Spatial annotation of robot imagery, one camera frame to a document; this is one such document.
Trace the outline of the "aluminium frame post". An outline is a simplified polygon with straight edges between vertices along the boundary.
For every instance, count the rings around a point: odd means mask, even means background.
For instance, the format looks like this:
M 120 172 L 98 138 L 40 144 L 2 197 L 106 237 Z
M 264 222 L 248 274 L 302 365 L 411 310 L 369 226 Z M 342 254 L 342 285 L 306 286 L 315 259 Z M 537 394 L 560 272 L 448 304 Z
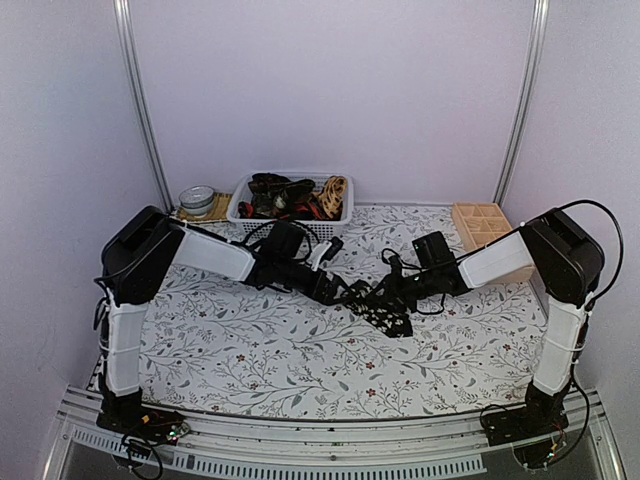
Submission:
M 124 66 L 131 89 L 134 110 L 140 126 L 143 144 L 150 163 L 152 177 L 158 190 L 160 202 L 165 212 L 170 213 L 173 201 L 169 183 L 160 158 L 159 149 L 153 130 L 151 115 L 144 91 L 144 85 L 139 65 L 130 2 L 127 0 L 113 1 L 114 14 L 120 48 Z
M 536 0 L 534 2 L 524 73 L 516 105 L 515 116 L 509 134 L 498 183 L 493 196 L 493 202 L 500 206 L 505 204 L 509 186 L 515 173 L 519 150 L 524 137 L 528 113 L 544 49 L 549 4 L 550 2 L 548 0 Z

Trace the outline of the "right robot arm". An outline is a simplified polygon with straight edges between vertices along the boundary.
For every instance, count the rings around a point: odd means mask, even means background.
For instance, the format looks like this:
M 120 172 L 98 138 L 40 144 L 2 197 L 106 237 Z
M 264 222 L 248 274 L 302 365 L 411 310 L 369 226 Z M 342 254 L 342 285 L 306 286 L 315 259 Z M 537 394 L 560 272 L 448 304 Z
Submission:
M 462 295 L 522 268 L 536 269 L 549 304 L 542 350 L 524 406 L 488 407 L 481 415 L 491 445 L 550 434 L 568 425 L 564 399 L 576 385 L 575 366 L 591 312 L 608 290 L 599 285 L 603 249 L 565 210 L 552 208 L 461 257 L 454 256 L 441 232 L 429 233 L 413 243 L 419 261 L 414 273 L 404 275 L 403 262 L 392 255 L 385 260 L 390 273 L 364 297 L 374 312 L 374 324 L 389 331 L 393 317 L 416 311 L 422 299 Z

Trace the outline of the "patterned ceramic bowl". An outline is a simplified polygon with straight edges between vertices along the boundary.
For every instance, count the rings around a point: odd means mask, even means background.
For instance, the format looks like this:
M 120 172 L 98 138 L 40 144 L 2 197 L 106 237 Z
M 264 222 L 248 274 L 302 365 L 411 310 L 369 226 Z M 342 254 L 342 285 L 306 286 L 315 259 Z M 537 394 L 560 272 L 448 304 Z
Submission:
M 190 187 L 179 195 L 181 208 L 191 216 L 201 217 L 214 206 L 215 190 L 207 185 Z

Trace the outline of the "left aluminium frame post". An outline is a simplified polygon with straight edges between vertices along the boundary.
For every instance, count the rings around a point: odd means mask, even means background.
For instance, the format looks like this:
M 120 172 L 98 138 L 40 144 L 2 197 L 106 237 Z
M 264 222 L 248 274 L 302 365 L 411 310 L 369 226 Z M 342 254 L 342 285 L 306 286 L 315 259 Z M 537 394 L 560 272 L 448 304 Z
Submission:
M 131 89 L 134 110 L 140 126 L 143 144 L 150 163 L 152 177 L 158 190 L 160 202 L 165 212 L 170 213 L 173 201 L 169 183 L 160 158 L 159 149 L 153 130 L 151 115 L 144 91 L 144 85 L 139 65 L 130 2 L 127 0 L 113 1 L 114 14 L 120 48 L 124 66 Z

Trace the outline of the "wooden divided box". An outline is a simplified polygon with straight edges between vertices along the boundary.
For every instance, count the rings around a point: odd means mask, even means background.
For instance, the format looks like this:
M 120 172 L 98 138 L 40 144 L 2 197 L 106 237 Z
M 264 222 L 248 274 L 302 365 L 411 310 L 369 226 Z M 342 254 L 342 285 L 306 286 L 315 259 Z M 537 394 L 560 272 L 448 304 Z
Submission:
M 452 218 L 466 251 L 472 253 L 459 265 L 469 288 L 530 279 L 533 259 L 497 204 L 455 203 Z

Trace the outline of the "yellow beetle print tie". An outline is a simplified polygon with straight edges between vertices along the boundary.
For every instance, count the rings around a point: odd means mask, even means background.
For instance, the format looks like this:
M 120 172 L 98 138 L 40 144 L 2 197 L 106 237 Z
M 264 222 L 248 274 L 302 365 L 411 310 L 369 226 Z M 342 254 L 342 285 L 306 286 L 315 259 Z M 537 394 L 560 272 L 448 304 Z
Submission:
M 318 201 L 329 220 L 339 220 L 343 209 L 343 198 L 348 187 L 344 176 L 331 176 L 318 195 Z

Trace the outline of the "front aluminium rail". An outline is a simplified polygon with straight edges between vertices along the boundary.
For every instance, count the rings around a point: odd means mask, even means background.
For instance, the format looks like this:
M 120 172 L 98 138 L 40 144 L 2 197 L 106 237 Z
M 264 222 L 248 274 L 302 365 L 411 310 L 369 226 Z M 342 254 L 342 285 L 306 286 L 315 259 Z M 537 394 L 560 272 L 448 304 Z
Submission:
M 596 392 L 565 400 L 566 428 L 493 445 L 488 412 L 363 421 L 190 412 L 187 435 L 146 455 L 96 423 L 100 396 L 68 388 L 46 479 L 628 479 Z

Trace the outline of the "dark floral brown tie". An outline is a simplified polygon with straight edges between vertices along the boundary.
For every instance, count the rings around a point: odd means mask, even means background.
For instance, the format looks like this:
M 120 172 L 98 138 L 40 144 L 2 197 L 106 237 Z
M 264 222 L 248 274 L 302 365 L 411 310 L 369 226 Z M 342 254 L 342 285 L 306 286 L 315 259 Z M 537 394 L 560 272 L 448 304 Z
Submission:
M 252 194 L 251 200 L 269 199 L 276 207 L 284 208 L 294 203 L 309 202 L 316 184 L 311 179 L 293 181 L 279 174 L 256 173 L 247 186 Z

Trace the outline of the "woven bamboo mat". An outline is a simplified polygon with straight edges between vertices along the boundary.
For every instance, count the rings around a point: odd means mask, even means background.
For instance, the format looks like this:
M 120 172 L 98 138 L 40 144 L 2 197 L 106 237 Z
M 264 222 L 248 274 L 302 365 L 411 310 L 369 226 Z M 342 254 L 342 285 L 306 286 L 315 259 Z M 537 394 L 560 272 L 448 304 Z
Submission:
M 179 207 L 173 216 L 189 223 L 224 222 L 227 220 L 226 213 L 231 199 L 231 194 L 215 193 L 208 204 L 196 209 L 187 210 Z

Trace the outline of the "white plastic basket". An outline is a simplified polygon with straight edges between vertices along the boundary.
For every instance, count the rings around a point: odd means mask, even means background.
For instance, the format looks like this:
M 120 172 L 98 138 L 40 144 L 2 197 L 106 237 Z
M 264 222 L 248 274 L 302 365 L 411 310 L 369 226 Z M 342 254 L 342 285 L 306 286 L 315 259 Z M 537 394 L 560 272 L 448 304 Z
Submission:
M 227 219 L 249 233 L 267 234 L 275 220 L 298 221 L 321 240 L 341 236 L 352 219 L 354 182 L 348 175 L 259 172 L 237 186 Z

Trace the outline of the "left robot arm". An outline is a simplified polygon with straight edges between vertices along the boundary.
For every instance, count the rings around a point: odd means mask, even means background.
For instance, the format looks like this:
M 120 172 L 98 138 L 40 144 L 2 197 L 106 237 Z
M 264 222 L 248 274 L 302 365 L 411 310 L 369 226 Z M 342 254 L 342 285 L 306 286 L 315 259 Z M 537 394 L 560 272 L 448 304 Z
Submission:
M 128 434 L 147 430 L 157 437 L 183 420 L 178 413 L 145 408 L 139 382 L 142 323 L 172 265 L 256 289 L 298 291 L 322 305 L 354 298 L 352 287 L 320 267 L 341 249 L 338 238 L 321 242 L 304 225 L 282 220 L 267 227 L 263 239 L 233 241 L 147 206 L 106 244 L 102 274 L 94 280 L 104 293 L 94 319 L 103 361 L 99 426 Z

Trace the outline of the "red navy striped tie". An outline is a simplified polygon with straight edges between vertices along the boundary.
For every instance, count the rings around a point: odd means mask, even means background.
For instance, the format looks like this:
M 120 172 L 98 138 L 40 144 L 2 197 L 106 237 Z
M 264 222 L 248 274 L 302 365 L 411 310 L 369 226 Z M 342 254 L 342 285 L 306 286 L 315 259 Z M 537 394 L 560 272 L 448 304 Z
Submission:
M 279 208 L 269 199 L 252 199 L 240 202 L 237 213 L 241 219 L 327 220 L 319 205 L 308 201 Z

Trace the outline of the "black white floral tie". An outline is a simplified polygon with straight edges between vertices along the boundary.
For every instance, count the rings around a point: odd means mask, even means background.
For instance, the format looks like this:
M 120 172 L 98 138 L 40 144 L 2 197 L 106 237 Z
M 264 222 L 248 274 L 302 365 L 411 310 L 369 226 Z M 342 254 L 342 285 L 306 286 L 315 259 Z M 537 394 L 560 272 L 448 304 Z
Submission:
M 361 317 L 376 330 L 389 338 L 406 338 L 413 335 L 408 313 L 379 312 L 367 299 L 367 294 L 377 285 L 359 280 L 362 290 L 357 295 L 348 295 L 344 306 L 355 316 Z

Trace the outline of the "right aluminium frame post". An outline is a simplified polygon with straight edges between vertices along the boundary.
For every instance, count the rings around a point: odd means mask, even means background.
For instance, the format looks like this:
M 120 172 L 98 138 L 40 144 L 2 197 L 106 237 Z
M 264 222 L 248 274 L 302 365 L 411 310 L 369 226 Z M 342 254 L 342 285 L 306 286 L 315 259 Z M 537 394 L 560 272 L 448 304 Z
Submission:
M 500 206 L 505 204 L 509 186 L 515 173 L 519 150 L 524 137 L 528 113 L 544 49 L 549 4 L 550 2 L 548 0 L 536 0 L 534 2 L 524 73 L 516 105 L 515 116 L 509 134 L 498 183 L 493 196 L 493 202 Z

